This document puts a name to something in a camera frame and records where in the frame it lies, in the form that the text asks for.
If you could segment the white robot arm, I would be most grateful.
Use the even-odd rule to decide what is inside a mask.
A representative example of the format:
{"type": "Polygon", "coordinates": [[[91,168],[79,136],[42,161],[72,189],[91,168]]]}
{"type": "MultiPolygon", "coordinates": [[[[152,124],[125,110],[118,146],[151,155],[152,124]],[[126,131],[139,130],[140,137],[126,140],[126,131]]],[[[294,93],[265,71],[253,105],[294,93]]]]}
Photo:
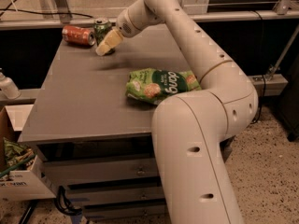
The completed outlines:
{"type": "Polygon", "coordinates": [[[220,143],[244,131],[258,95],[240,67],[191,19],[182,0],[137,0],[98,46],[103,55],[125,37],[164,22],[200,90],[166,98],[152,118],[155,159],[172,224],[245,224],[220,143]]]}

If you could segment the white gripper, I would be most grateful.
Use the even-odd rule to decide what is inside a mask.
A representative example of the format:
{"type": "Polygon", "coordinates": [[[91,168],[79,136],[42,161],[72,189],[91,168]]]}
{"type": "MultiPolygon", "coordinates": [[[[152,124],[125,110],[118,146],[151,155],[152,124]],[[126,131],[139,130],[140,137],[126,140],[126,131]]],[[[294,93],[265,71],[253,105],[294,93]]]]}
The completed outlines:
{"type": "Polygon", "coordinates": [[[95,52],[97,55],[104,56],[112,49],[116,48],[123,40],[123,37],[134,37],[139,33],[129,17],[129,10],[125,9],[116,19],[116,28],[110,30],[100,42],[95,52]]]}

